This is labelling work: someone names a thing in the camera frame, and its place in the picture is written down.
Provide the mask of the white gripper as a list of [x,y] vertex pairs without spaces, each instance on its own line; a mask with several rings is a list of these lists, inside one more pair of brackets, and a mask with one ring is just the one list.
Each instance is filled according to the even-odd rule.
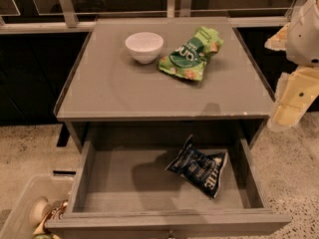
[[298,66],[282,73],[276,87],[275,102],[267,126],[275,132],[296,126],[319,96],[319,0],[307,0],[298,13],[264,47],[285,51]]

